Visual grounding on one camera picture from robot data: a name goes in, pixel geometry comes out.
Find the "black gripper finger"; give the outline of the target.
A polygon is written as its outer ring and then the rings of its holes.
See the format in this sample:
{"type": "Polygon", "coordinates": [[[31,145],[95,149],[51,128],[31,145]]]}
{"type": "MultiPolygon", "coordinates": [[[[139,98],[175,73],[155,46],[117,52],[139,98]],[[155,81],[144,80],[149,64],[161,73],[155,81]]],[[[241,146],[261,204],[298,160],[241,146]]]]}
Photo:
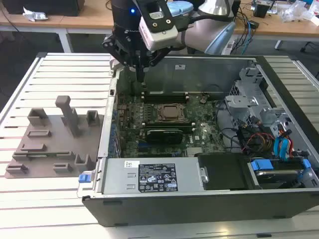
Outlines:
{"type": "Polygon", "coordinates": [[[170,47],[162,48],[159,50],[143,51],[141,53],[141,82],[144,82],[145,70],[157,65],[165,56],[171,52],[170,47]]]}
{"type": "Polygon", "coordinates": [[[136,80],[140,83],[142,82],[140,56],[136,53],[131,37],[118,38],[116,35],[111,34],[104,38],[102,46],[123,66],[135,72],[136,80]]]}

